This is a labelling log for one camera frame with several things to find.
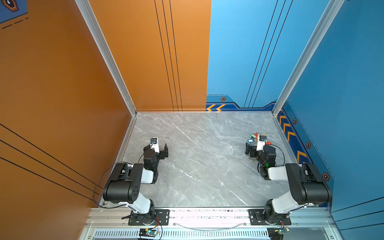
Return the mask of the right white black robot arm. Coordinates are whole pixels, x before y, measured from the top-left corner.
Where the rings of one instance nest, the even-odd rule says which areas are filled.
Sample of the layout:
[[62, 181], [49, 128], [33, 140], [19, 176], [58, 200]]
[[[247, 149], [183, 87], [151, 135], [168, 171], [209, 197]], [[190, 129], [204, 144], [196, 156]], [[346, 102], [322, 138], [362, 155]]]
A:
[[314, 164], [284, 164], [276, 166], [276, 149], [265, 145], [262, 149], [246, 143], [245, 154], [258, 161], [258, 172], [266, 181], [287, 181], [289, 191], [266, 202], [264, 209], [248, 211], [255, 225], [291, 224], [290, 213], [307, 206], [332, 201], [332, 191]]

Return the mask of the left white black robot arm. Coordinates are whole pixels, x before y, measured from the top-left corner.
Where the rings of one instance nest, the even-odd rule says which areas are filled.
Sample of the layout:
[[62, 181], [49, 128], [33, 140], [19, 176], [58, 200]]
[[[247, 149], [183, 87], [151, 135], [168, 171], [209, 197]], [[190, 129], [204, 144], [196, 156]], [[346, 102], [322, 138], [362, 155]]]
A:
[[103, 189], [103, 199], [119, 207], [132, 210], [130, 219], [139, 221], [144, 225], [157, 224], [154, 202], [140, 193], [142, 184], [155, 184], [158, 176], [158, 166], [161, 160], [169, 156], [168, 146], [163, 150], [155, 143], [156, 138], [144, 147], [144, 162], [129, 164], [117, 163], [110, 174]]

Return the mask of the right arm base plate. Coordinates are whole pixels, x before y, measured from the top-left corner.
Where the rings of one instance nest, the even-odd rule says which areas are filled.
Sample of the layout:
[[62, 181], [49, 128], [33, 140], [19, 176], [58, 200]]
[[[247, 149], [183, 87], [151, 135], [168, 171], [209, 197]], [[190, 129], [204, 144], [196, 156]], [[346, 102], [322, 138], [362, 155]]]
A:
[[248, 210], [250, 223], [252, 226], [261, 225], [276, 225], [290, 226], [292, 224], [290, 216], [288, 214], [277, 214], [274, 211], [267, 213], [262, 209], [250, 209]]

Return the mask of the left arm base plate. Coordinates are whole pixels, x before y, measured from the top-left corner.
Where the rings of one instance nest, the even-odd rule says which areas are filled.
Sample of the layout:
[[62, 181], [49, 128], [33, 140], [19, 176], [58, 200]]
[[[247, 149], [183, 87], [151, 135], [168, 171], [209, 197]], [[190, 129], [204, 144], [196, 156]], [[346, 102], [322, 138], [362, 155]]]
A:
[[155, 209], [148, 214], [136, 214], [131, 211], [128, 217], [129, 226], [154, 226], [160, 224], [161, 226], [168, 226], [170, 220], [169, 209]]

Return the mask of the bunch of coloured keys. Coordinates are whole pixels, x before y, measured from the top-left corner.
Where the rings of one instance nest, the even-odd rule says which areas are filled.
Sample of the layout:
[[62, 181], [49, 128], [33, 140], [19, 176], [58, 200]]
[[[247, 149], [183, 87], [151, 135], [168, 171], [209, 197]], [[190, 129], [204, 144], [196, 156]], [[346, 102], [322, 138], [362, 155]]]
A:
[[250, 139], [248, 139], [248, 143], [250, 144], [257, 144], [257, 137], [258, 135], [265, 135], [265, 134], [259, 134], [259, 133], [255, 133], [255, 134], [251, 134], [250, 135]]

